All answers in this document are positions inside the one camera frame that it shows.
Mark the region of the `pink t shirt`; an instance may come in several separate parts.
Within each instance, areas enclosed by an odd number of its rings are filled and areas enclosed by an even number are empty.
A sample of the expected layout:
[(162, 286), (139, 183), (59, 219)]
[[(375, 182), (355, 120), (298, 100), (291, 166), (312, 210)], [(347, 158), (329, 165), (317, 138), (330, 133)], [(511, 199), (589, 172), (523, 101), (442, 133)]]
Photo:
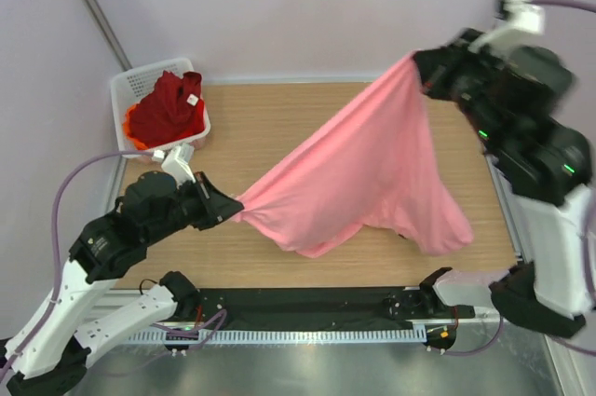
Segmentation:
[(235, 221), (310, 258), (366, 225), (424, 254), (468, 246), (473, 231), (440, 178), (420, 88), (408, 55), (244, 192)]

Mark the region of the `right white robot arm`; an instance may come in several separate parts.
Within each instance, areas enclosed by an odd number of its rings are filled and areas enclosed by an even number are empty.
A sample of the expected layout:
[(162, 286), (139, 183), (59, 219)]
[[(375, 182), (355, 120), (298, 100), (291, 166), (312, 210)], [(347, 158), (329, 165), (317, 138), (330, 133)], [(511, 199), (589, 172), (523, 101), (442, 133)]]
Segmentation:
[(517, 326), (569, 339), (595, 308), (592, 148), (553, 116), (576, 78), (546, 48), (474, 50), (480, 39), (466, 29), (413, 61), (424, 94), (456, 104), (527, 212), (531, 258), (490, 284), (490, 305)]

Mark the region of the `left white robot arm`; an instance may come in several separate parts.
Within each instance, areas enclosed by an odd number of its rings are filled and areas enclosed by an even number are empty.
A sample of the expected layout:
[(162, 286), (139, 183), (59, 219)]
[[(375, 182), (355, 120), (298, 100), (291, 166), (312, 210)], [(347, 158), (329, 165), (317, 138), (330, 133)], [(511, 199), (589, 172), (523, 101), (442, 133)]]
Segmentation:
[(128, 336), (159, 321), (188, 321), (200, 307), (196, 286), (179, 271), (167, 273), (134, 302), (86, 322), (95, 304), (147, 256), (149, 247), (191, 226), (213, 228), (243, 210), (199, 172), (183, 184), (148, 172), (126, 188), (115, 207), (89, 222), (69, 251), (61, 281), (1, 350), (13, 375), (12, 395), (63, 395)]

